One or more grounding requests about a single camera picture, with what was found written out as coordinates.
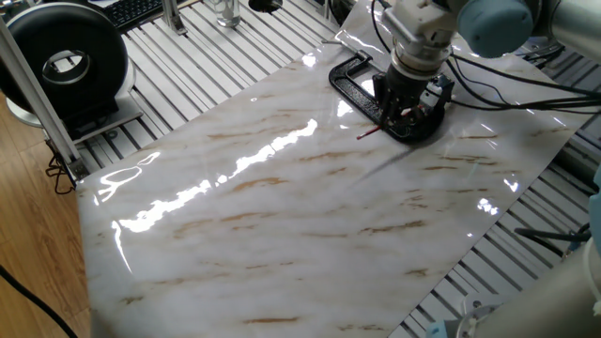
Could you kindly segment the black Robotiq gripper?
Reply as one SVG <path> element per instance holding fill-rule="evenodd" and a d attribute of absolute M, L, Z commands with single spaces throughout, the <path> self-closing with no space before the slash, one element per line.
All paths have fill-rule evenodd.
<path fill-rule="evenodd" d="M 380 111 L 378 126 L 385 128 L 394 106 L 400 109 L 393 115 L 396 126 L 415 124 L 421 118 L 421 108 L 433 109 L 440 102 L 441 91 L 430 88 L 431 80 L 416 80 L 388 69 L 375 75 L 375 100 Z"/>

